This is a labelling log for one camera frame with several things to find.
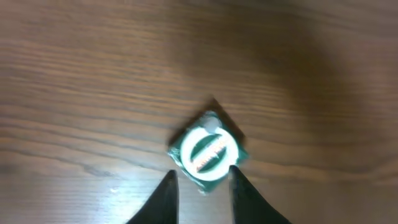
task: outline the wood surface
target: wood surface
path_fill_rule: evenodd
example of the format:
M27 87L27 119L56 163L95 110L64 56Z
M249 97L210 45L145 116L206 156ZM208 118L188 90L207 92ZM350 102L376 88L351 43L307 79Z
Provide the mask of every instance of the wood surface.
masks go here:
M393 0L0 1L0 223L124 223L211 96L292 223L398 220ZM179 171L180 223L231 223Z

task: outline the white ring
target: white ring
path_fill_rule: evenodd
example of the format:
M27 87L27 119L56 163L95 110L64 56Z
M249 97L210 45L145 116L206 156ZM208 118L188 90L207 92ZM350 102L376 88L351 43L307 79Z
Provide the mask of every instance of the white ring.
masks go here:
M235 165L239 157L238 145L232 135L222 128L215 129L216 134L226 138L226 154L224 159L212 170L199 173L191 162L191 153L193 148L200 140L209 136L209 133L202 127L195 128L189 132L181 144L181 162L189 174L197 179L212 181L222 178L229 171L230 165Z

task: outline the brown wooden surface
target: brown wooden surface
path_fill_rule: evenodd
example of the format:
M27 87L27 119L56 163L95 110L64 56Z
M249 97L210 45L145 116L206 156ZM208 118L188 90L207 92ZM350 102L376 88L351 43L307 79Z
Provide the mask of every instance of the brown wooden surface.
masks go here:
M210 95L293 223L396 223L397 2L241 2L0 1L0 223L124 223ZM231 223L179 178L180 223Z

